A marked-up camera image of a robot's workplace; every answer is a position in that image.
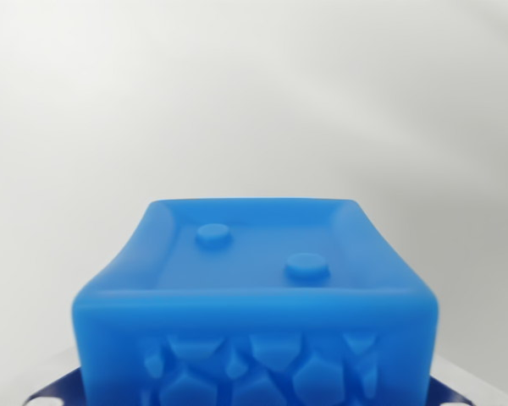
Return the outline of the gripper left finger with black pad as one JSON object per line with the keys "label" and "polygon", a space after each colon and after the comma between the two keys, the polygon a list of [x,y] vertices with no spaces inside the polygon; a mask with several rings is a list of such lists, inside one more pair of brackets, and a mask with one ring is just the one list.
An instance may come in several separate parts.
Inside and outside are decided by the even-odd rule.
{"label": "gripper left finger with black pad", "polygon": [[68,348],[32,367],[21,378],[22,405],[84,405],[77,350]]}

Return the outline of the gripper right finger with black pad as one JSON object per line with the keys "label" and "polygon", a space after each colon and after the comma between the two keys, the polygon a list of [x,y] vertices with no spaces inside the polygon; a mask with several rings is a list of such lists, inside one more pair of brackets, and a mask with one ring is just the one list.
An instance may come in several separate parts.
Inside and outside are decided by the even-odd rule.
{"label": "gripper right finger with black pad", "polygon": [[435,357],[430,372],[431,405],[496,405],[496,394],[480,378]]}

